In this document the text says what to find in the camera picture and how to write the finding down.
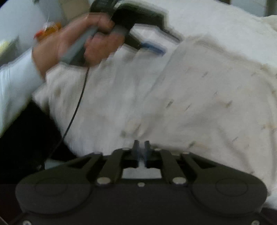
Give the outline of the person's white sleeved forearm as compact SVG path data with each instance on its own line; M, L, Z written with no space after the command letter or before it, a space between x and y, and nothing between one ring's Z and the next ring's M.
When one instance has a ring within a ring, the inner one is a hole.
M33 61L32 49L1 66L1 134L18 117L43 82Z

